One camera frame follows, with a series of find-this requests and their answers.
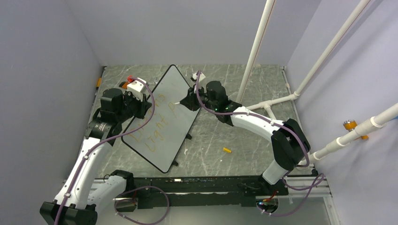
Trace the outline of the white whiteboard black frame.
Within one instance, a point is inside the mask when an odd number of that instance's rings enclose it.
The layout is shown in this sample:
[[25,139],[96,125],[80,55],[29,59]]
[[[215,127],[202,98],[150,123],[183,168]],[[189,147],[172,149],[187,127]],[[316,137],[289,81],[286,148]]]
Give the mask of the white whiteboard black frame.
[[190,85],[176,65],[170,65],[153,88],[153,104],[143,120],[133,118],[125,129],[122,142],[152,164],[167,173],[189,133],[199,111],[174,105],[187,95]]

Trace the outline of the yellow marker cap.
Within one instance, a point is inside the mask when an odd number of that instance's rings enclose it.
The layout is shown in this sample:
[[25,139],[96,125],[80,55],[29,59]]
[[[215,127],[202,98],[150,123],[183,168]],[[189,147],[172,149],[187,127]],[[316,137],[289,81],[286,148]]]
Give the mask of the yellow marker cap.
[[227,149],[227,148],[223,148],[223,151],[225,151],[226,153],[231,153],[232,152],[230,149]]

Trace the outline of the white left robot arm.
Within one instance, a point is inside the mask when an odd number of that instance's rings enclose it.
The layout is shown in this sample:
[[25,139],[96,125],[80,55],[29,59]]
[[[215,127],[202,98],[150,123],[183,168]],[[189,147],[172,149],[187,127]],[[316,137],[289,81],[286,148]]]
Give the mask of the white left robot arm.
[[84,134],[77,161],[52,202],[43,202],[39,212],[49,225],[94,225],[99,213],[115,197],[134,193],[134,175],[115,170],[107,181],[91,191],[101,163],[120,136],[122,124],[130,118],[143,119],[152,104],[144,86],[126,91],[110,88],[103,91],[100,108]]

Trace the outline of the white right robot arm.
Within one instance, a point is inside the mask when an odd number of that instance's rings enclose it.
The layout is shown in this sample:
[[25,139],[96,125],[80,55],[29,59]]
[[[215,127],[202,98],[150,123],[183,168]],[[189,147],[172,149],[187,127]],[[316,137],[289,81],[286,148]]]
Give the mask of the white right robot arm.
[[211,81],[205,88],[189,88],[179,104],[191,111],[206,109],[220,122],[251,131],[272,144],[274,160],[258,183],[259,190],[265,195],[275,191],[277,182],[296,168],[310,150],[310,144],[296,120],[276,120],[250,111],[230,100],[219,81]]

